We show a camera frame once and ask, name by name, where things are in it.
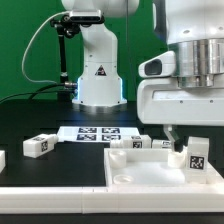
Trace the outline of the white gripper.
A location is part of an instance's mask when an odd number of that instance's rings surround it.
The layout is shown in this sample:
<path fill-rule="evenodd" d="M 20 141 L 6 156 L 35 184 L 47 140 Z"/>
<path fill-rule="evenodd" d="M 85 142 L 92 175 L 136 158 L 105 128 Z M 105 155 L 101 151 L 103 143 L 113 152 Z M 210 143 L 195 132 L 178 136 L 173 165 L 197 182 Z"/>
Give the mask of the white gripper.
<path fill-rule="evenodd" d="M 212 87 L 182 89 L 172 78 L 145 79 L 137 91 L 137 114 L 143 124 L 162 124 L 173 152 L 183 150 L 174 125 L 224 126 L 224 81 Z"/>

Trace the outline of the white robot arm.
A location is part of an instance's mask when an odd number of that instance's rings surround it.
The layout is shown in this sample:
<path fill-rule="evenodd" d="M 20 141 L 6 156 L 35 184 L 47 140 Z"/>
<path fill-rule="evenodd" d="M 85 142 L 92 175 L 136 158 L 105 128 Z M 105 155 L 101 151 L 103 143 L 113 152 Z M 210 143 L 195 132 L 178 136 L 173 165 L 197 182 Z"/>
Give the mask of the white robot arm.
<path fill-rule="evenodd" d="M 74 104 L 116 107 L 135 89 L 138 119 L 224 126 L 224 0 L 61 0 L 81 28 Z"/>

